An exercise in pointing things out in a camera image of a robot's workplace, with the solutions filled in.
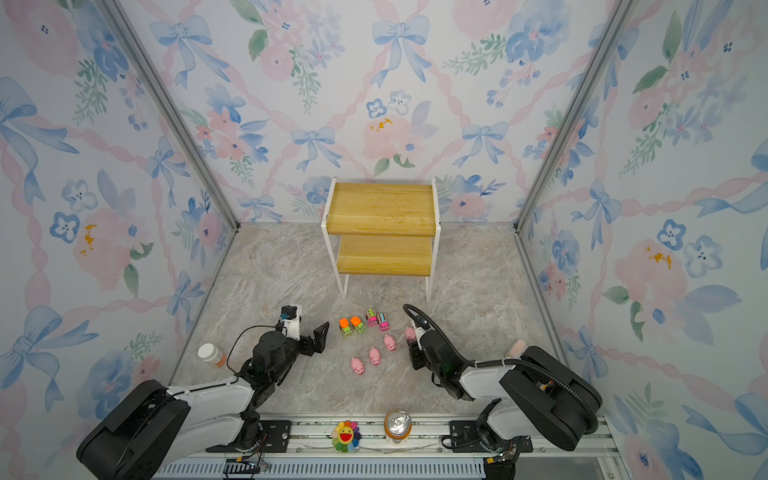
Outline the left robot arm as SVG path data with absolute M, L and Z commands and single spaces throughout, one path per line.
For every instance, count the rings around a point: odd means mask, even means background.
M 139 384 L 86 437 L 77 460 L 98 479 L 150 479 L 192 454 L 283 452 L 290 424 L 264 421 L 258 409 L 283 383 L 296 359 L 325 350 L 329 325 L 310 335 L 299 320 L 264 333 L 232 377 L 187 387 Z

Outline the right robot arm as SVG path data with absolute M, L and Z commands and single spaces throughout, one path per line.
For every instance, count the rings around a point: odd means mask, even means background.
M 573 451 L 599 426 L 600 394 L 582 377 L 537 346 L 514 357 L 470 361 L 438 328 L 417 327 L 408 341 L 412 367 L 426 368 L 434 385 L 461 401 L 484 401 L 465 444 L 500 453 L 516 440 L 542 435 Z

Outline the right arm mounting base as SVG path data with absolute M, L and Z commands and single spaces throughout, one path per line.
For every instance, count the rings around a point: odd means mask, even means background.
M 475 420 L 451 420 L 448 428 L 449 433 L 442 437 L 441 444 L 455 453 L 502 455 L 533 452 L 530 436 L 504 440 L 487 426 L 478 428 Z

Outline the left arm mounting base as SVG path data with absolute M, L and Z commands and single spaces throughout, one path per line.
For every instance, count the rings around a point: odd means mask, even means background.
M 216 445 L 206 453 L 286 453 L 290 441 L 290 420 L 247 421 L 235 440 L 226 445 Z

